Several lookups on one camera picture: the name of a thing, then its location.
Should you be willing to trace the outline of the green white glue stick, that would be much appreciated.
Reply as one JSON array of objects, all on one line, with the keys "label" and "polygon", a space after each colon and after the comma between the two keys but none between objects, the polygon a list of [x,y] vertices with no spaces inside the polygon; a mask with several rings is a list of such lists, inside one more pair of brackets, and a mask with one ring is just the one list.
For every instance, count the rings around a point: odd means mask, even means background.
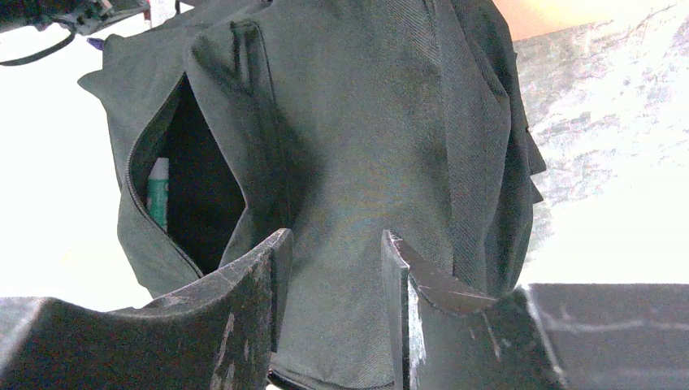
[{"label": "green white glue stick", "polygon": [[158,158],[147,181],[146,209],[153,221],[167,231],[169,196],[169,159]]}]

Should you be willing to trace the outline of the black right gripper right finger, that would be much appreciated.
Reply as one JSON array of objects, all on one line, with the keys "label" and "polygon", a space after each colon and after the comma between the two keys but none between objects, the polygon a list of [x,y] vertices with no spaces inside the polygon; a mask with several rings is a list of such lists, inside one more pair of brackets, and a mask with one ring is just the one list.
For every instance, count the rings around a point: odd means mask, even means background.
[{"label": "black right gripper right finger", "polygon": [[397,389],[685,389],[685,284],[528,284],[493,298],[381,239]]}]

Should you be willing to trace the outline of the black student backpack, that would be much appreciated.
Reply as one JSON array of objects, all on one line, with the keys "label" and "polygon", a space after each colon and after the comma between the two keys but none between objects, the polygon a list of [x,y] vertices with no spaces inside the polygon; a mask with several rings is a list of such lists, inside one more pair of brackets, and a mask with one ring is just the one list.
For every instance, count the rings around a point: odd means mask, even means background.
[{"label": "black student backpack", "polygon": [[[111,36],[80,79],[107,115],[118,236],[159,297],[294,237],[271,368],[389,389],[380,239],[491,296],[517,283],[544,161],[491,1],[212,1]],[[169,159],[167,231],[146,209]]]}]

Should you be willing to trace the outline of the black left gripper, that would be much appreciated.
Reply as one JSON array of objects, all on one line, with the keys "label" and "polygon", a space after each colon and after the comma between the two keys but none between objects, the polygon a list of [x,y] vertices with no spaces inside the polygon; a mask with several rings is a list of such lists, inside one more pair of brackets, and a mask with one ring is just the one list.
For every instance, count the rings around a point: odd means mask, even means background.
[{"label": "black left gripper", "polygon": [[29,26],[42,31],[60,24],[91,35],[149,9],[139,0],[1,0],[1,31]]}]

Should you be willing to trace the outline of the dark blue pen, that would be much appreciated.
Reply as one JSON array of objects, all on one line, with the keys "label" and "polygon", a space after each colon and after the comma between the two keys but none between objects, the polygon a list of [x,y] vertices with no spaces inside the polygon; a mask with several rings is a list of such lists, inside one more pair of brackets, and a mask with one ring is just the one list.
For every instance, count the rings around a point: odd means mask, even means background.
[{"label": "dark blue pen", "polygon": [[104,39],[96,37],[87,37],[86,41],[96,50],[103,51],[105,45]]}]

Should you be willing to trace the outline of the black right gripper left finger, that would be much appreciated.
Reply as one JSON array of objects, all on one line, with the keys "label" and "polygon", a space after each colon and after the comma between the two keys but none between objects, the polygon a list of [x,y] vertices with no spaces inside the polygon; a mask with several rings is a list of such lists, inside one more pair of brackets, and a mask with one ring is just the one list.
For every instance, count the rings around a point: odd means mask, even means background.
[{"label": "black right gripper left finger", "polygon": [[140,309],[1,301],[4,389],[263,389],[284,317],[293,234]]}]

